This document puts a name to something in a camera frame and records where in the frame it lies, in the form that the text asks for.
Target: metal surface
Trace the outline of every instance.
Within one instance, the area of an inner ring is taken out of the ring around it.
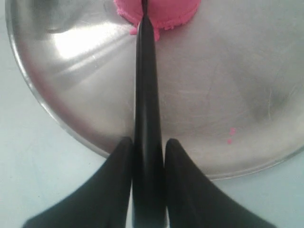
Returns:
[[[132,136],[136,39],[112,0],[6,0],[6,13],[20,69],[53,118],[102,155]],[[156,49],[163,140],[178,138],[211,178],[304,145],[303,1],[203,0]]]

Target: light blue surface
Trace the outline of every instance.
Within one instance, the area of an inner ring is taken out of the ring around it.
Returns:
[[[82,185],[104,159],[64,132],[31,94],[10,50],[3,1],[0,72],[0,228],[19,228]],[[216,184],[278,227],[304,228],[304,153]]]

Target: metal plate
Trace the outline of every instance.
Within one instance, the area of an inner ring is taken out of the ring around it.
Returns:
[[[25,80],[64,129],[103,156],[133,134],[136,39],[112,0],[7,0],[6,13]],[[300,151],[302,0],[202,0],[156,48],[164,143],[178,138],[211,178]]]

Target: pink fondant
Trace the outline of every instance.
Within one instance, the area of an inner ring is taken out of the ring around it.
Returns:
[[[159,39],[159,29],[169,30],[186,24],[196,13],[201,0],[148,0],[148,15],[154,26],[155,39]],[[135,27],[142,19],[142,0],[114,0],[117,13]]]

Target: stainless steel plate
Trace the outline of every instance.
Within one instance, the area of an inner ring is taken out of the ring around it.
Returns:
[[[6,0],[6,13],[25,80],[63,128],[104,156],[132,135],[135,37],[112,0]],[[211,178],[304,145],[302,0],[202,0],[156,48],[163,140]]]

